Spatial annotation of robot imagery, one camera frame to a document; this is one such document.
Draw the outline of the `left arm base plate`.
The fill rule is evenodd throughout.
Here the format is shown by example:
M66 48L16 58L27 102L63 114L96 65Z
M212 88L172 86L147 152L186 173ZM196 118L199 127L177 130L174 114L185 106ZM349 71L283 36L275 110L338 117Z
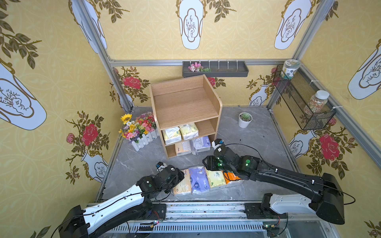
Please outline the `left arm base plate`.
M148 220L165 220L167 205L165 203L154 203L148 207L146 219Z

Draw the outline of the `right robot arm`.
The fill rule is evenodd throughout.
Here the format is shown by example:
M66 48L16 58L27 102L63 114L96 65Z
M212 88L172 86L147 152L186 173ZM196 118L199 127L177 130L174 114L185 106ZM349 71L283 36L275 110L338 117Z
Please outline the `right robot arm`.
M202 163L210 171L230 172L243 180L267 182L294 191L311 200L308 207L319 218L336 225L345 223L344 192L331 174L320 177L297 173L272 165L262 157L240 156L224 144Z

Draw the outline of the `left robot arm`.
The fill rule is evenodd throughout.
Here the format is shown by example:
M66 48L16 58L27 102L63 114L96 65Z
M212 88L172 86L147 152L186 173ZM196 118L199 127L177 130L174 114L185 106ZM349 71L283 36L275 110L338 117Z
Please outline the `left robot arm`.
M158 163L156 175L144 176L136 184L97 205L72 208L57 227L61 238L98 238L107 231L130 220L147 218L152 210L151 202L162 191L170 192L184 178L180 169Z

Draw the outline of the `purple tissue pack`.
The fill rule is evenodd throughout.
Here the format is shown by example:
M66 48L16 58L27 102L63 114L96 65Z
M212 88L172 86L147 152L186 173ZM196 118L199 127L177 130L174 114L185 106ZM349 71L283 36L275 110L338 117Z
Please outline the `purple tissue pack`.
M192 194L202 194L210 191L206 169L204 166L189 168Z

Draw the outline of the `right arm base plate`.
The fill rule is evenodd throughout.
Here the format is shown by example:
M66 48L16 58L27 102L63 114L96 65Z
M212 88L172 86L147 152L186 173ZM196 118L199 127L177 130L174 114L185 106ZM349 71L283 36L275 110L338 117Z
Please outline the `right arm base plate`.
M244 213L248 219L274 219L276 213L270 208L272 193L265 193L261 202L249 202L244 205Z

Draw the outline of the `beige orange tissue pack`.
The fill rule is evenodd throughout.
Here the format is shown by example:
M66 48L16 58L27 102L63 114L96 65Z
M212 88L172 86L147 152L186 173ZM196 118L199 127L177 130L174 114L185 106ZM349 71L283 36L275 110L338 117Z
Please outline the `beige orange tissue pack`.
M189 195L191 194L191 177L189 169L182 170L184 173L184 179L173 188L173 194L175 196Z

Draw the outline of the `yellow green tissue pack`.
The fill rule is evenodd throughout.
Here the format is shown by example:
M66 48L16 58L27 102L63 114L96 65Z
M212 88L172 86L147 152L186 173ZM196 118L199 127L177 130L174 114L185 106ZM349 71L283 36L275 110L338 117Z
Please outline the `yellow green tissue pack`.
M222 171L206 170L206 175L211 190L215 190L226 186L225 177Z

